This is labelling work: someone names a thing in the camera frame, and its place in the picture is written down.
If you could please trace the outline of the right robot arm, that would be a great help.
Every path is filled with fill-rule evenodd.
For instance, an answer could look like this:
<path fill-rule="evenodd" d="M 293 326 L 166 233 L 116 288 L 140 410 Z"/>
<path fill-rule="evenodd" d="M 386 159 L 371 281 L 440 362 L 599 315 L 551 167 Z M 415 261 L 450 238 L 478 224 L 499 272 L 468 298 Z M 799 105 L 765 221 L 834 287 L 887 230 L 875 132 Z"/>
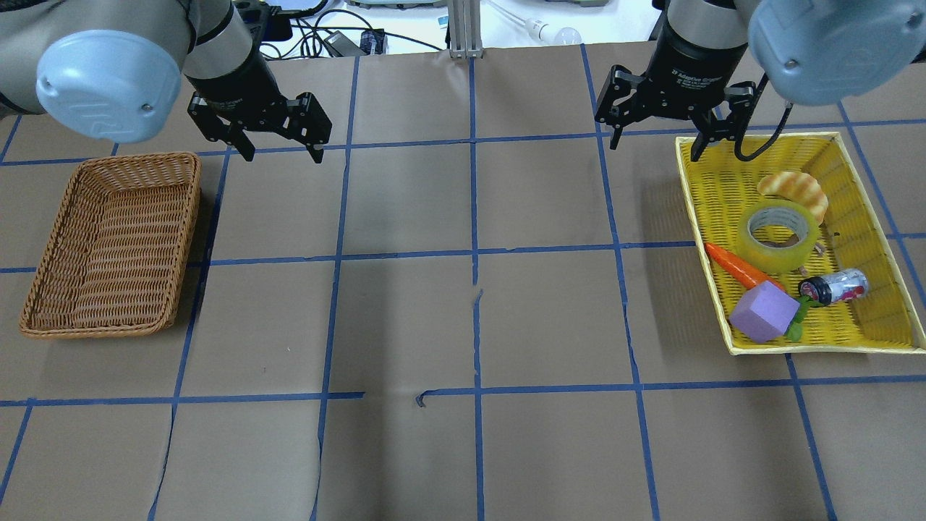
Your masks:
<path fill-rule="evenodd" d="M 657 43 L 640 75 L 616 64 L 595 121 L 615 149 L 632 123 L 655 117 L 697 129 L 693 161 L 728 140 L 754 161 L 794 106 L 869 93 L 924 60 L 922 1 L 655 1 Z"/>

